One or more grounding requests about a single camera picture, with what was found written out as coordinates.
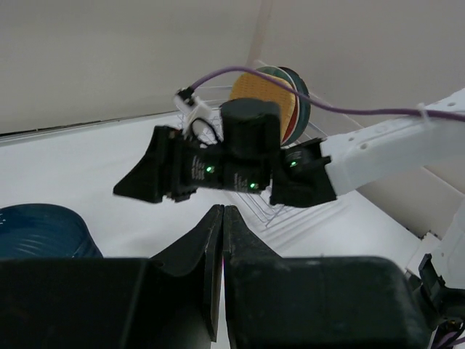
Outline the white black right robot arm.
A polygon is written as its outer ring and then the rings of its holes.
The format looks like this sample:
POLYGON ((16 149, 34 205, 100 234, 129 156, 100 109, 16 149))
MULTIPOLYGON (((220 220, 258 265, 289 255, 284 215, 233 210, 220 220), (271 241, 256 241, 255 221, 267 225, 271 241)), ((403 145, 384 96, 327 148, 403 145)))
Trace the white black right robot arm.
MULTIPOLYGON (((157 126, 147 150, 114 187, 158 204, 199 188, 271 190, 296 208, 336 200, 370 182, 464 152, 464 92, 431 108, 290 148, 278 141, 277 104, 225 102, 212 144, 185 128, 157 126)), ((234 206, 213 206, 185 236, 151 260, 130 348, 209 348, 219 301, 233 348, 428 348, 443 321, 464 321, 464 211, 424 256, 421 284, 380 257, 285 258, 249 230, 234 206)))

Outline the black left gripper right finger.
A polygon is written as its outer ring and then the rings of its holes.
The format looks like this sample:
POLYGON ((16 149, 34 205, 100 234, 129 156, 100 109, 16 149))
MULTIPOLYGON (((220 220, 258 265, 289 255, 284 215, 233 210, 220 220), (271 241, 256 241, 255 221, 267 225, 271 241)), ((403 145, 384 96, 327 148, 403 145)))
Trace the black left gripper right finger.
POLYGON ((383 257, 281 257, 235 206, 223 216, 232 348, 426 348, 404 273, 383 257))

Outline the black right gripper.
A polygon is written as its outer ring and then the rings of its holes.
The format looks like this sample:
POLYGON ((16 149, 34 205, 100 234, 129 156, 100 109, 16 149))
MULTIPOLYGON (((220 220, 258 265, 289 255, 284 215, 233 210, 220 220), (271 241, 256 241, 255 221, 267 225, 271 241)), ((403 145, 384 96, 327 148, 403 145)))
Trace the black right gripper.
POLYGON ((185 138, 180 129, 155 127, 145 154, 113 187, 113 194, 158 204, 165 194, 181 202, 199 188, 219 190, 224 179, 222 155, 219 143, 204 145, 185 138))

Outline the red teal round plate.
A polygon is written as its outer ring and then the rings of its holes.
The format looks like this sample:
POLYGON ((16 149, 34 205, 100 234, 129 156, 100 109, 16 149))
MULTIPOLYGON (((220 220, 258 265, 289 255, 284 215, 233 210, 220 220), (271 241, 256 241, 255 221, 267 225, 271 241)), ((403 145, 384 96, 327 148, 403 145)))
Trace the red teal round plate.
MULTIPOLYGON (((294 90, 298 91, 296 80, 295 80, 294 76, 291 74, 291 70, 289 68, 287 68, 287 67, 284 67, 284 66, 280 66, 280 69, 282 69, 283 71, 285 71, 288 74, 288 76, 292 80, 292 86, 293 86, 294 90)), ((293 140, 291 138, 293 137, 293 133, 295 132, 295 129, 296 129, 299 113, 300 113, 300 98, 296 95, 296 103, 295 103, 295 106, 294 106, 294 111, 293 111, 292 117, 291 117, 291 119, 290 119, 290 121, 288 123, 286 132, 284 134, 282 145, 289 145, 289 144, 291 144, 293 142, 293 140)))

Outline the teal round floral plate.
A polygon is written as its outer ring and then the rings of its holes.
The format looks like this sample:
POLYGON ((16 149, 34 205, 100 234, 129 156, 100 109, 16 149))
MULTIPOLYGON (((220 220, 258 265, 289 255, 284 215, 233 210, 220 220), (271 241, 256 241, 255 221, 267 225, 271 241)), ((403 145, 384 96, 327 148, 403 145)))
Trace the teal round floral plate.
MULTIPOLYGON (((272 75, 272 76, 276 76, 278 78, 284 79, 292 86, 291 78, 288 76, 288 74, 285 71, 280 69, 280 67, 265 65, 265 66, 257 68, 257 70, 260 71, 261 73, 266 73, 268 75, 272 75)), ((290 70, 291 70, 291 74, 294 76, 296 80, 298 92, 301 92, 302 94, 306 96, 309 96, 307 85, 304 83, 302 78, 299 76, 298 73, 296 73, 292 69, 290 70)), ((302 136, 305 129, 307 128, 307 125, 310 119, 310 111, 311 111, 311 105, 306 100, 303 100, 300 98, 300 113, 299 113, 295 132, 293 133, 293 137, 291 138, 293 140, 293 143, 296 142, 302 136)))

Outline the woven bamboo square tray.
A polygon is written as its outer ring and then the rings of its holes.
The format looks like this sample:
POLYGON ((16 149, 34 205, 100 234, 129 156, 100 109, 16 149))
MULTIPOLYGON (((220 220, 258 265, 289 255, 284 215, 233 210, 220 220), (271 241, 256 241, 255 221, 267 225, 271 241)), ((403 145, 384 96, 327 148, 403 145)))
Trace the woven bamboo square tray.
POLYGON ((229 95, 229 100, 239 98, 254 98, 278 104, 280 107, 280 137, 282 143, 294 111, 296 96, 262 77, 252 73, 243 73, 232 85, 229 95))

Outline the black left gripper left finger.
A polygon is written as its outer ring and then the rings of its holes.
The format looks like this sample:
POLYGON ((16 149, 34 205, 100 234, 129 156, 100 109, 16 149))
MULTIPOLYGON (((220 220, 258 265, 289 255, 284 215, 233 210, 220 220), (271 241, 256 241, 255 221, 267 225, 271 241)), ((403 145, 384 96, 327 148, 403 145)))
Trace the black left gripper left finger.
POLYGON ((223 214, 213 206, 149 258, 1 259, 1 346, 210 348, 223 214))

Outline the dark blue heart-shaped plate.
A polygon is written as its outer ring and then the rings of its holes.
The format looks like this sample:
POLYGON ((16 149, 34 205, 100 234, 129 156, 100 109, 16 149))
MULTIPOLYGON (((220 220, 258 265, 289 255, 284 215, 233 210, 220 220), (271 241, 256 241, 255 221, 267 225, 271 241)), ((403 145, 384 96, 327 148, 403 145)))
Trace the dark blue heart-shaped plate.
POLYGON ((1 209, 1 259, 101 258, 83 218, 54 204, 20 204, 1 209))

